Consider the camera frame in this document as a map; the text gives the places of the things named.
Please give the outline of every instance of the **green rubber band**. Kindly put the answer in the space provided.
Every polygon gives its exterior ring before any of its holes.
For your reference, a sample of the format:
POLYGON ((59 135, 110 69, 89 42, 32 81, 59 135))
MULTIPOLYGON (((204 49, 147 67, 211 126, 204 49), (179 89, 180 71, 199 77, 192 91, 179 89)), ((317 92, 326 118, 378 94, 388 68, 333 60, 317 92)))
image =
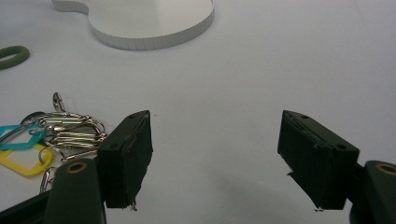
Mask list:
POLYGON ((14 57, 0 61, 0 70, 23 63, 30 56, 29 50, 26 47, 12 46, 5 49, 0 49, 0 60, 13 54, 15 54, 14 57))

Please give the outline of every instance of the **white table surface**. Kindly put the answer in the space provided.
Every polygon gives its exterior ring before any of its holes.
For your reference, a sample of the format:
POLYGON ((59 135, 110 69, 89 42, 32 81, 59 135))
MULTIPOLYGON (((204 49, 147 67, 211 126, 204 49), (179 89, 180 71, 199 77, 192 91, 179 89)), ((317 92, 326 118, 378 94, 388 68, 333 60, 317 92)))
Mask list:
MULTIPOLYGON (((396 2, 217 0, 212 26, 170 49, 99 42, 87 16, 50 0, 1 0, 0 48, 24 63, 0 71, 0 124, 53 111, 91 114, 111 132, 149 109, 154 154, 138 212, 107 223, 348 223, 317 213, 276 153, 282 110, 304 113, 361 150, 396 162, 396 2)), ((0 166, 0 210, 37 195, 41 175, 0 166)))

